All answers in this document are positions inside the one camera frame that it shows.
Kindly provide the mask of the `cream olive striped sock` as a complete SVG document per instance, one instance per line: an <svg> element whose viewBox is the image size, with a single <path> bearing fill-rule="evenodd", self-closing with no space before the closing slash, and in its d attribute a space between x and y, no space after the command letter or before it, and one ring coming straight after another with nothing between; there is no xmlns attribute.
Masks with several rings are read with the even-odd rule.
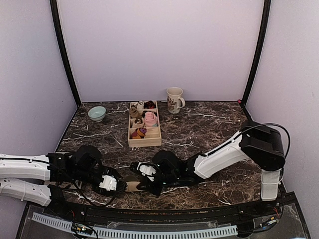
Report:
<svg viewBox="0 0 319 239"><path fill-rule="evenodd" d="M149 190L148 180L144 176L136 177L134 175L128 175L124 178L124 182L127 185L125 192L140 192Z"/></svg>

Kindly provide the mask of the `maroon purple orange striped sock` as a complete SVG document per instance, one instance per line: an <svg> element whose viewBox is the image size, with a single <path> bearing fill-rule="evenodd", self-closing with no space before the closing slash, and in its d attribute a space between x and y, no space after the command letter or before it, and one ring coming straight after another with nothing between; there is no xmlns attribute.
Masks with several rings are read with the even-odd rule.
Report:
<svg viewBox="0 0 319 239"><path fill-rule="evenodd" d="M143 139L145 138L147 129L144 127L136 128L130 136L130 139Z"/></svg>

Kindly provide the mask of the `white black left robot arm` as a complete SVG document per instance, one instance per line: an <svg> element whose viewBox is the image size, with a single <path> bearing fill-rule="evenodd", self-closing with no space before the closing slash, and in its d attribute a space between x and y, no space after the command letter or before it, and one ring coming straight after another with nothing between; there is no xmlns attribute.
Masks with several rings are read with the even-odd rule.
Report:
<svg viewBox="0 0 319 239"><path fill-rule="evenodd" d="M51 207L59 217L70 213L63 191L55 183L68 182L79 190L79 182L114 199L127 189L126 182L111 167L104 166L99 152L49 153L39 156L0 156L0 193Z"/></svg>

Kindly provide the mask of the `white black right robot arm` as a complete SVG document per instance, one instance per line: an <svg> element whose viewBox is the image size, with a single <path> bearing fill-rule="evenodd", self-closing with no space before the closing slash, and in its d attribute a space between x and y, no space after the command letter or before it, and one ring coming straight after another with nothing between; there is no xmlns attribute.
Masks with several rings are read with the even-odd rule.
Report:
<svg viewBox="0 0 319 239"><path fill-rule="evenodd" d="M161 150L151 162L134 162L130 170L142 176L139 190L158 196L164 187L197 185L215 173L243 160L251 159L261 169L261 200L254 211L265 216L274 207L279 183L289 150L283 148L276 123L247 120L230 139L207 153L197 153L188 160Z"/></svg>

